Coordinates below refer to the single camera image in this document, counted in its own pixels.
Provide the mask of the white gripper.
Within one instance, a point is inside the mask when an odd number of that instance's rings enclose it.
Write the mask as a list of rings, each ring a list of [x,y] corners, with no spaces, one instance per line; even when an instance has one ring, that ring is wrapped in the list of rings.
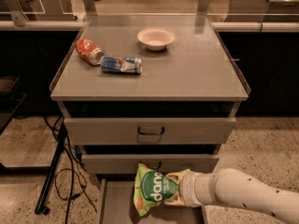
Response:
[[[172,206],[199,207],[217,203],[214,190],[214,174],[204,174],[196,172],[169,173],[167,178],[179,184],[179,195],[174,194],[164,203]]]

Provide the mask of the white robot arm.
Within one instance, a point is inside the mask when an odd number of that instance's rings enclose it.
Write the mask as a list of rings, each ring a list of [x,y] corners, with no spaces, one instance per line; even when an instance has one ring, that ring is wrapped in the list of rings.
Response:
[[[236,169],[216,173],[171,173],[178,191],[164,203],[174,206],[228,206],[266,214],[285,224],[299,224],[299,193],[277,189]]]

